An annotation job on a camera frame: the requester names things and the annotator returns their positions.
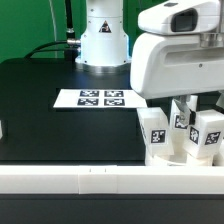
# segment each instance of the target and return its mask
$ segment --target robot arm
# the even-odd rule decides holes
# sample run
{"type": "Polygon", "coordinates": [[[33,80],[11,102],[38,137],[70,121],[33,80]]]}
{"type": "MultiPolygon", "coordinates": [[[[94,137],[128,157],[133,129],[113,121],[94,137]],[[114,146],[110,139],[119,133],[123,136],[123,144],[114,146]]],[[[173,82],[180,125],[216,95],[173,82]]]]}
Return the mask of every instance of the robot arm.
{"type": "MultiPolygon", "coordinates": [[[[134,46],[132,88],[145,99],[223,90],[221,11],[219,0],[179,0],[142,12],[138,23],[146,33],[134,46]]],[[[177,101],[185,124],[187,98],[177,101]]]]}

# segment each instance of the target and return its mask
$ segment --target black cable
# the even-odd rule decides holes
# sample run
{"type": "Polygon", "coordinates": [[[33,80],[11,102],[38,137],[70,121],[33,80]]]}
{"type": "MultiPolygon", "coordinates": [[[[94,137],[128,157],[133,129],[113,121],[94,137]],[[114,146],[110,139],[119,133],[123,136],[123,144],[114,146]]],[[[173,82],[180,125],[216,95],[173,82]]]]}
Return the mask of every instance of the black cable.
{"type": "Polygon", "coordinates": [[[51,47],[51,46],[59,45],[59,44],[67,44],[67,41],[66,40],[60,40],[60,41],[54,41],[54,42],[50,42],[50,43],[47,43],[47,44],[43,44],[43,45],[40,45],[39,47],[35,48],[33,51],[38,51],[38,50],[41,50],[43,48],[51,47]]]}
{"type": "Polygon", "coordinates": [[[75,31],[73,29],[72,4],[71,0],[65,0],[66,22],[67,22],[67,38],[75,39],[75,31]]]}
{"type": "Polygon", "coordinates": [[[65,0],[67,28],[73,29],[71,0],[65,0]]]}
{"type": "Polygon", "coordinates": [[[141,12],[142,11],[142,1],[138,0],[138,4],[139,4],[140,12],[141,12]]]}
{"type": "Polygon", "coordinates": [[[30,59],[34,54],[36,53],[41,53],[41,52],[52,52],[52,51],[74,51],[76,50],[76,48],[63,48],[63,49],[48,49],[48,50],[34,50],[32,52],[30,52],[29,54],[27,54],[24,58],[25,59],[30,59]]]}

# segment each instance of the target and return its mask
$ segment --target cable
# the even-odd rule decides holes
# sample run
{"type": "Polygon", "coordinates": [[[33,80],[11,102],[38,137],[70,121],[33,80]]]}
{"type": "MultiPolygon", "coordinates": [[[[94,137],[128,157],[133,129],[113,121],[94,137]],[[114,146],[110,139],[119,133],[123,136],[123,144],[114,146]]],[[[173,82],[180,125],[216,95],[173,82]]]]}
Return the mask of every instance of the cable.
{"type": "Polygon", "coordinates": [[[59,41],[54,41],[54,42],[50,42],[50,43],[47,43],[47,44],[43,44],[43,45],[40,45],[39,47],[35,48],[33,51],[38,51],[38,50],[41,50],[43,48],[51,47],[51,46],[59,45],[59,44],[67,44],[67,41],[66,40],[59,40],[59,41]]]}
{"type": "Polygon", "coordinates": [[[66,10],[66,22],[67,22],[67,38],[75,39],[75,31],[73,28],[73,19],[72,19],[72,4],[71,0],[65,0],[65,10],[66,10]]]}
{"type": "MultiPolygon", "coordinates": [[[[49,0],[50,8],[51,8],[51,17],[53,22],[53,28],[54,28],[54,40],[57,41],[57,25],[56,25],[56,19],[55,19],[55,13],[54,13],[54,6],[52,0],[49,0]]],[[[55,52],[55,58],[58,58],[58,53],[55,52]]]]}
{"type": "Polygon", "coordinates": [[[41,52],[52,52],[52,51],[74,51],[78,47],[73,47],[73,48],[63,48],[63,49],[48,49],[48,50],[34,50],[27,54],[24,58],[25,59],[30,59],[34,54],[36,53],[41,53],[41,52]]]}
{"type": "Polygon", "coordinates": [[[141,12],[142,11],[142,1],[138,0],[138,4],[139,4],[140,12],[141,12]]]}

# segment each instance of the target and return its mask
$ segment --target green background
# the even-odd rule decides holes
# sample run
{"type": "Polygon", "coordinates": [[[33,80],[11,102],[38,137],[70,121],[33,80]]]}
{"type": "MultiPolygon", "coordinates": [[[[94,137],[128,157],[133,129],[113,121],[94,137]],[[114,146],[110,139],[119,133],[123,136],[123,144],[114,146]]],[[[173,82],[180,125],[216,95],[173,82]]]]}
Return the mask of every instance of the green background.
{"type": "MultiPolygon", "coordinates": [[[[58,40],[65,40],[66,20],[64,0],[52,0],[58,40]]],[[[130,38],[130,55],[141,31],[137,26],[141,10],[164,2],[163,0],[124,0],[124,30],[130,38]]],[[[72,0],[76,37],[86,28],[86,1],[72,0]]],[[[54,41],[53,23],[48,0],[0,0],[0,62],[24,57],[35,47],[54,41]]],[[[36,57],[54,57],[54,53],[41,53],[36,57]]]]}

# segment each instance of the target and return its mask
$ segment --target black tabletop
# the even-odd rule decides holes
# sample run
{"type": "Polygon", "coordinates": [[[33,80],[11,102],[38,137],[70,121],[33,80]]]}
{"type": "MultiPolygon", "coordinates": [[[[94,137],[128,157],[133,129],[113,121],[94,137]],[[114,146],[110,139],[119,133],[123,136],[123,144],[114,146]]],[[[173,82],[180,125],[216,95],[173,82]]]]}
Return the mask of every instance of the black tabletop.
{"type": "Polygon", "coordinates": [[[1,164],[143,164],[136,109],[55,110],[60,89],[130,89],[129,73],[76,70],[63,59],[0,65],[1,164]]]}

